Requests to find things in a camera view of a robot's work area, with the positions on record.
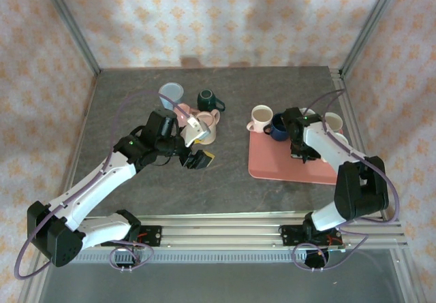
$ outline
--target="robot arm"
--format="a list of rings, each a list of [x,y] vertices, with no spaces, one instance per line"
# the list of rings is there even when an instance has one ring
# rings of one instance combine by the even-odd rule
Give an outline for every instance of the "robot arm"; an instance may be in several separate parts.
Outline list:
[[[172,135],[174,126],[176,134]],[[111,240],[135,240],[139,234],[140,222],[128,211],[120,210],[109,217],[89,221],[84,221],[84,218],[114,189],[155,162],[158,156],[178,156],[181,165],[188,169],[207,167],[213,160],[213,155],[203,150],[193,154],[191,145],[209,133],[207,125],[194,117],[188,119],[186,127],[179,129],[173,111],[153,111],[145,126],[137,127],[114,146],[105,170],[103,166],[106,160],[48,205],[36,201],[29,207],[28,234],[47,214],[59,205],[63,206],[37,233],[32,243],[59,267],[69,263],[87,247]],[[90,186],[90,181],[99,173],[101,176]],[[80,190],[81,194],[65,206],[64,201]]]
[[[303,116],[298,108],[290,108],[283,113],[282,119],[291,137],[293,157],[301,158],[303,163],[323,157],[337,173],[334,201],[307,216],[307,225],[312,228],[310,233],[323,232],[388,207],[386,182],[337,146],[324,131],[319,114]],[[379,157],[367,157],[351,146],[345,146],[384,172],[384,163]]]

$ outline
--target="navy blue mug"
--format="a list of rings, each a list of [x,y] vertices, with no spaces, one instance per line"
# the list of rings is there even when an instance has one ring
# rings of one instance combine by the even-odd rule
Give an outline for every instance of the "navy blue mug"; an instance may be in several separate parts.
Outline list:
[[[281,114],[275,114],[273,116],[271,124],[264,127],[264,133],[270,135],[274,140],[279,142],[287,140],[289,134],[281,120]]]

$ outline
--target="floral wallpaper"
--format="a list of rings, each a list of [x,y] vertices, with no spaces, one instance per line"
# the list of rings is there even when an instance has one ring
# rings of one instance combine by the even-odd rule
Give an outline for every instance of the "floral wallpaper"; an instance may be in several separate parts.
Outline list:
[[[93,75],[50,0],[0,0],[0,297],[13,275],[27,208],[60,194]],[[25,255],[26,274],[33,251]]]
[[[339,68],[377,0],[65,1],[103,68]]]
[[[401,199],[426,298],[436,302],[436,0],[394,0],[347,88],[364,142]]]

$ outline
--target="pink tray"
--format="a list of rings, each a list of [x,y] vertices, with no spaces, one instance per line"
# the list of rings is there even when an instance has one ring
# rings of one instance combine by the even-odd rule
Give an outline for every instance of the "pink tray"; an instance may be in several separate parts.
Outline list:
[[[248,172],[254,178],[335,185],[337,175],[321,159],[303,163],[291,158],[291,141],[274,141],[269,135],[250,132]]]

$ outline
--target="tabletop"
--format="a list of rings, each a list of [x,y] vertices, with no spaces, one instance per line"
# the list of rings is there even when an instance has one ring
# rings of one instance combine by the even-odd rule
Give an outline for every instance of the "tabletop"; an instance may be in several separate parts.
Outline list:
[[[161,85],[177,82],[185,90],[183,101],[196,107],[197,94],[211,89],[225,102],[217,125],[217,139],[208,146],[195,144],[215,155],[203,170],[182,168],[177,158],[165,166],[149,165],[115,189],[91,213],[105,216],[119,209],[134,215],[203,214],[260,211],[305,211],[325,206],[334,187],[299,182],[261,180],[248,173],[251,110],[265,104],[274,113],[286,108],[307,107],[321,94],[334,90],[327,67],[251,67],[219,69],[120,69],[103,71],[88,112],[84,139],[74,174],[74,184],[84,178],[108,153],[110,128],[122,100],[148,89],[125,107],[119,119],[115,142],[161,106]],[[324,112],[328,101],[313,108]],[[343,116],[339,102],[330,111]]]

